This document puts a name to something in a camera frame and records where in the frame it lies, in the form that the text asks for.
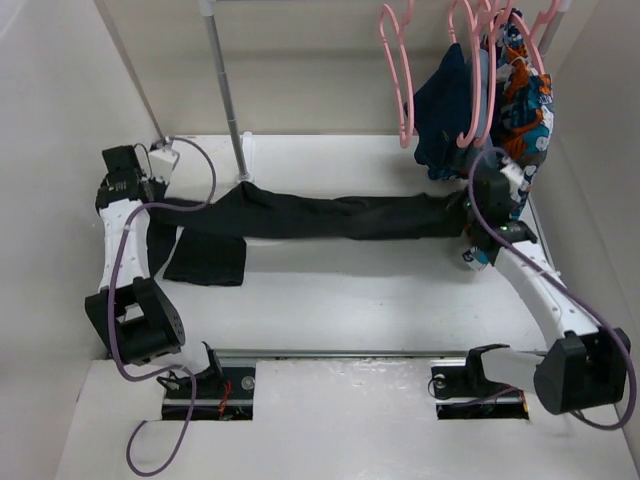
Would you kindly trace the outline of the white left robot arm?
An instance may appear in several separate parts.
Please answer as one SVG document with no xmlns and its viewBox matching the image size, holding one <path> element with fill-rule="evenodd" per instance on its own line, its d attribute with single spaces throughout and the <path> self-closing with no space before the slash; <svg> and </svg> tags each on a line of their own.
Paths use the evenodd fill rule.
<svg viewBox="0 0 640 480">
<path fill-rule="evenodd" d="M 144 365 L 177 354 L 185 344 L 182 320 L 154 279 L 172 250 L 151 225 L 150 213 L 129 215 L 138 207 L 159 201 L 169 184 L 179 154 L 163 148 L 150 152 L 150 167 L 141 166 L 136 148 L 118 146 L 102 152 L 107 174 L 95 206 L 104 229 L 104 269 L 98 292 L 84 300 L 85 312 L 106 348 L 108 294 L 114 291 L 115 331 L 124 364 Z"/>
</svg>

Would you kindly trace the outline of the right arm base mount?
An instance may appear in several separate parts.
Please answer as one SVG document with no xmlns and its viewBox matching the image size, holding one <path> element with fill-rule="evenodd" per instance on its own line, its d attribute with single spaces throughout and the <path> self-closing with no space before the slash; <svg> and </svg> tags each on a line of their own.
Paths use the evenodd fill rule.
<svg viewBox="0 0 640 480">
<path fill-rule="evenodd" d="M 438 420 L 528 420 L 524 392 L 475 376 L 463 363 L 434 362 L 428 392 Z"/>
</svg>

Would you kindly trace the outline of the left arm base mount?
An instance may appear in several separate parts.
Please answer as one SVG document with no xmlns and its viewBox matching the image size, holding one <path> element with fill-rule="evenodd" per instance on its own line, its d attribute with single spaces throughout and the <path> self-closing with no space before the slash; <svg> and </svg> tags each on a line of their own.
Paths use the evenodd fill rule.
<svg viewBox="0 0 640 480">
<path fill-rule="evenodd" d="M 253 418 L 256 366 L 222 363 L 217 352 L 204 342 L 207 364 L 195 374 L 196 396 L 192 421 L 249 421 Z M 188 376 L 173 372 L 157 379 L 164 389 L 163 420 L 185 420 L 192 385 Z"/>
</svg>

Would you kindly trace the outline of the black trousers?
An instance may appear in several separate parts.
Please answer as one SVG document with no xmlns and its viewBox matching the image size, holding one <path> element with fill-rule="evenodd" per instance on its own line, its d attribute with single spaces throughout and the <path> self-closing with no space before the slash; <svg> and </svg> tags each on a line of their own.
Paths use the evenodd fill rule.
<svg viewBox="0 0 640 480">
<path fill-rule="evenodd" d="M 186 199 L 166 202 L 167 208 L 150 213 L 150 272 L 198 286 L 241 285 L 249 238 L 456 238 L 467 218 L 457 192 L 445 197 L 420 193 L 317 199 L 274 193 L 243 182 L 204 208 Z"/>
</svg>

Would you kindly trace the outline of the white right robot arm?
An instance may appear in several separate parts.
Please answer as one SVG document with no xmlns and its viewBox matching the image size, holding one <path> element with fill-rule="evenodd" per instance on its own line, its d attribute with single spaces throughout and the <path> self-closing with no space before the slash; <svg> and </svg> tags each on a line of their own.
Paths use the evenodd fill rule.
<svg viewBox="0 0 640 480">
<path fill-rule="evenodd" d="M 498 171 L 470 177 L 464 200 L 471 241 L 467 258 L 474 267 L 494 267 L 508 281 L 536 321 L 547 351 L 537 356 L 505 345 L 481 348 L 479 360 L 462 369 L 465 387 L 483 394 L 507 384 L 534 393 L 554 415 L 626 399 L 623 417 L 630 418 L 638 381 L 628 336 L 562 283 L 531 228 L 511 218 L 510 187 Z"/>
</svg>

